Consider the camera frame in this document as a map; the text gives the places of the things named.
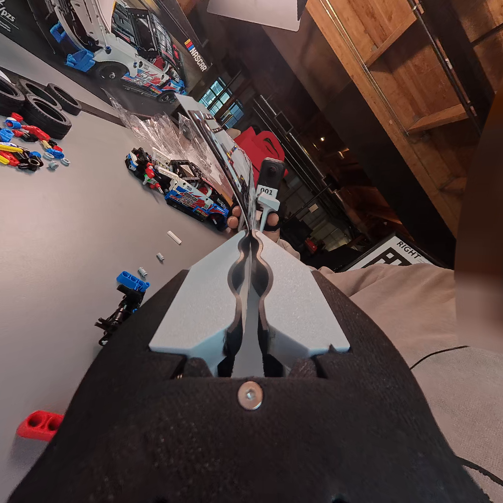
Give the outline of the black metal pipe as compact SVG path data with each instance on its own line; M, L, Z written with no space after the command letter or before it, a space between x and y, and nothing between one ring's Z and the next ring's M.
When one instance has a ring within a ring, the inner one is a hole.
M468 119L471 121L477 135L480 137L482 134L482 129L480 127L480 121L477 118L476 110L471 104L469 96L464 90L462 84L459 82L459 79L457 79L454 68L448 61L448 57L445 54L439 39L435 36L434 32L428 26L426 17L424 16L424 9L421 5L421 1L407 1L407 3L409 4L411 11L417 19L419 25L424 30L424 33L426 34L426 37L433 49L435 56L437 57L437 60L442 67L444 74L449 81L449 84L455 91L456 96L459 99L460 104L462 105Z

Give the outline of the pile of mixed small bricks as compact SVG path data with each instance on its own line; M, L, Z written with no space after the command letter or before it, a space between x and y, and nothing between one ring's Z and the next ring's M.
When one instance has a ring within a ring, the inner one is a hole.
M42 129L25 124L21 115L1 116L1 167L34 174L43 168L54 172L72 161Z

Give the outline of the black white marker board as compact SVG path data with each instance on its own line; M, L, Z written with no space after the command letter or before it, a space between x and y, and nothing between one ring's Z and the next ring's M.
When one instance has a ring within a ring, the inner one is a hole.
M437 260L426 252L413 240L404 237L398 232L393 232L365 251L355 261L341 267L338 272L363 269L375 264L394 266L430 264L436 267L448 267L444 262Z

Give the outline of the red beam piece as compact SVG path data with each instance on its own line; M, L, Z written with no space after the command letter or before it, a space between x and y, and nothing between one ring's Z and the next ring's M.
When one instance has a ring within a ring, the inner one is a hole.
M64 415L47 412L32 412L19 424L16 435L21 438L49 443L57 433Z

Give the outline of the black beam assembly blue pins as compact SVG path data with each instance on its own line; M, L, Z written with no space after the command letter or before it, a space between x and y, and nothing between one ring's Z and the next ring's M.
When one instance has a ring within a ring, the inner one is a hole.
M108 318L99 318L95 326L103 330L103 335L98 341L104 347L116 333L120 325L126 321L141 306L150 283L137 278L133 274L122 271L116 278L117 291L123 294L118 308Z

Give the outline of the toy set box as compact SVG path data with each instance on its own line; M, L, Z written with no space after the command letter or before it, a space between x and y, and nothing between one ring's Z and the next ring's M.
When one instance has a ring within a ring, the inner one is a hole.
M1 35L95 94L172 103L211 67L181 1L1 1Z

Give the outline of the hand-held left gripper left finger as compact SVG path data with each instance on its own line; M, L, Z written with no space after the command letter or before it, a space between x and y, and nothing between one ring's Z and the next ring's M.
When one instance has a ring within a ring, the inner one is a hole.
M157 353L204 360L213 376L242 343L239 290L250 251L250 232L241 231L196 262L182 281L149 343Z

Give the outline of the person's beige hoodie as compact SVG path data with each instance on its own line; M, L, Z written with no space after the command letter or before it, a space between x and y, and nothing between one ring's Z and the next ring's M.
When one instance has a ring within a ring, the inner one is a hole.
M410 367L431 352L401 353ZM454 454L502 479L502 353L473 347L452 351L425 360L412 374ZM502 487L462 468L491 502L502 502Z

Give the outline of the person's right hand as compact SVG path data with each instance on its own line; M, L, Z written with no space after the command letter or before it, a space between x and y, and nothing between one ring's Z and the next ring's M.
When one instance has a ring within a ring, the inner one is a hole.
M228 218L227 218L227 228L225 232L229 235L237 232L239 227L240 217L242 214L242 209L239 205L235 204L231 208ZM262 233L271 239L273 242L278 242L280 239L280 217L278 212L271 211L267 215L266 223Z

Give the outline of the small glossy sticker sheet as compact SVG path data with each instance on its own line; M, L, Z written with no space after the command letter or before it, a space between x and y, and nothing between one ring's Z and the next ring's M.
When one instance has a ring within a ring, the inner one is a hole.
M175 94L203 153L211 163L211 177L242 210L242 223L248 230L257 230L253 166L245 152L236 144L216 118L190 96Z

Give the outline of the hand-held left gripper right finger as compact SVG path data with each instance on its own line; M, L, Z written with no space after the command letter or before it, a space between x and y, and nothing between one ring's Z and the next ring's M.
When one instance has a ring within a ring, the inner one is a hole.
M251 284L258 296L258 342L265 377L283 377L297 360L349 341L311 269L258 230L251 234Z

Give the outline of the printed task sheet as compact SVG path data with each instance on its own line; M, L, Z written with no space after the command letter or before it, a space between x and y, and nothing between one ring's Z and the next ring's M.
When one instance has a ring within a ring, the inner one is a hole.
M209 1L210 14L297 32L307 1Z

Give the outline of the glass window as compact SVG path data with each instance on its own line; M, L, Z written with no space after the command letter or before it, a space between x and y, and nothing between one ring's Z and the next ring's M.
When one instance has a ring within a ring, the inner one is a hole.
M214 117L222 112L219 120L224 129L235 128L238 122L244 117L241 101L233 97L230 84L227 84L221 77L218 77L211 83L199 99L199 103L206 107Z

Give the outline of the person's right forearm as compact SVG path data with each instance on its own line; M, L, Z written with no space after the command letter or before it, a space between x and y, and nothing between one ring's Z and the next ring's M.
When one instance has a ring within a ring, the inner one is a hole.
M375 264L320 272L377 324L401 351L431 352L458 344L454 272L430 264Z

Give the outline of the toy race car model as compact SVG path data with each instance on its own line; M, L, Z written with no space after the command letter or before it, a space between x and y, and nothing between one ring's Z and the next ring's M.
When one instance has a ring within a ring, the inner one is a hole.
M197 219L227 228L231 205L199 167L189 160L164 163L143 148L134 148L125 165L142 185L163 195L167 205Z

